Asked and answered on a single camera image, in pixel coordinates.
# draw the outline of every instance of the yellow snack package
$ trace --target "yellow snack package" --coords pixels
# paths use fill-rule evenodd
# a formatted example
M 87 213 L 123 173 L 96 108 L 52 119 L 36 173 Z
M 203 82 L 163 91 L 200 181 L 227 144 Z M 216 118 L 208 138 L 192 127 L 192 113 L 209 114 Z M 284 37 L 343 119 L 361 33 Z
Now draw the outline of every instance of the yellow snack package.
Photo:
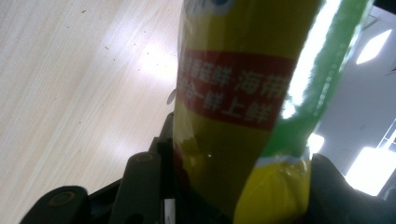
M 174 123 L 183 223 L 291 223 L 304 214 L 306 140 L 371 4 L 184 1 Z

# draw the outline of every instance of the white wall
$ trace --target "white wall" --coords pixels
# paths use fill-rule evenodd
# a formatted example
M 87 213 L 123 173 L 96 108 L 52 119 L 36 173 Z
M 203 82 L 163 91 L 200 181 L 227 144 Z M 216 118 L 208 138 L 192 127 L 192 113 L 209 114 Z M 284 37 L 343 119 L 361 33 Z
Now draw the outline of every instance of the white wall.
M 344 175 L 361 149 L 376 147 L 396 119 L 396 73 L 387 75 L 396 61 L 396 16 L 377 7 L 370 14 L 378 21 L 361 34 L 317 130 L 325 138 L 320 153 Z M 388 29 L 393 32 L 378 56 L 356 65 L 367 41 Z

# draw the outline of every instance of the wooden floor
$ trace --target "wooden floor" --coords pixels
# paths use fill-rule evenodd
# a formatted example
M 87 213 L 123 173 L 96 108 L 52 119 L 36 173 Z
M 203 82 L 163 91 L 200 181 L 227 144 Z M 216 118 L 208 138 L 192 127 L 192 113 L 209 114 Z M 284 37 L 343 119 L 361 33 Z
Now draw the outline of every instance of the wooden floor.
M 122 176 L 173 110 L 181 0 L 0 1 L 0 223 Z

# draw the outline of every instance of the red label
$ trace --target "red label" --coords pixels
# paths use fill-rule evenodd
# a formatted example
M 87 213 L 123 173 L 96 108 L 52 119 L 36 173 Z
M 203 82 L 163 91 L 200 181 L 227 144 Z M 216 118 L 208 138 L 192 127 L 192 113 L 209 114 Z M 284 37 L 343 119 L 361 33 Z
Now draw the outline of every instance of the red label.
M 295 63 L 259 54 L 184 49 L 177 97 L 204 117 L 271 130 Z

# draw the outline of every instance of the plastic wrapper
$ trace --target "plastic wrapper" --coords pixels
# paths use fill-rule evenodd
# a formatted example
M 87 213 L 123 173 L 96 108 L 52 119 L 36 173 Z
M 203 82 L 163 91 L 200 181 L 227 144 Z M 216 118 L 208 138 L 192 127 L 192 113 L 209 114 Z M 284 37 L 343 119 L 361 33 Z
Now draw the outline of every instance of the plastic wrapper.
M 291 223 L 306 143 L 370 0 L 184 1 L 174 124 L 183 223 Z

